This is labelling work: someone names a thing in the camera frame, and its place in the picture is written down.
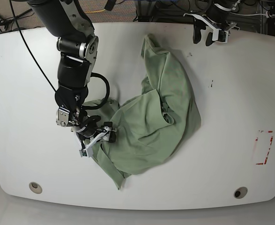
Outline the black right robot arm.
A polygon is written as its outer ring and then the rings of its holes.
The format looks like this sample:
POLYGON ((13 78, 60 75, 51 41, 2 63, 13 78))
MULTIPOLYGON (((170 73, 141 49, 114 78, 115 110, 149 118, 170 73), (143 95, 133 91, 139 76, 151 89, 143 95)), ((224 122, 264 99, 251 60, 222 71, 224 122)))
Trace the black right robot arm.
POLYGON ((57 37, 56 47, 60 52, 57 78, 58 89, 55 101, 58 105, 56 123, 71 127, 80 141, 116 141, 112 122, 98 126, 100 116, 89 116, 89 110, 100 109, 110 94, 108 80, 94 73, 97 59, 98 36, 94 26, 77 0, 29 0, 28 5, 37 14, 48 31, 57 37), (92 77, 104 81, 105 97, 94 106, 83 103, 88 96, 88 83, 92 77))

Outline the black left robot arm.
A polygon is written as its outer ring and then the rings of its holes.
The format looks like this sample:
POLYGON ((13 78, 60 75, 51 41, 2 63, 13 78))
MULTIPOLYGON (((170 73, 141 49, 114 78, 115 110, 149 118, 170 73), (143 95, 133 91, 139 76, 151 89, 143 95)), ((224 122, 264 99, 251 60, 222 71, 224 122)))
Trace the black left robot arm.
POLYGON ((236 22, 228 22, 227 18, 237 4, 237 0, 210 0, 205 9, 191 13, 193 43, 197 44, 201 41, 201 31, 206 27, 212 30, 207 35, 206 46, 210 46, 214 42, 227 43, 230 30, 237 25, 236 22))

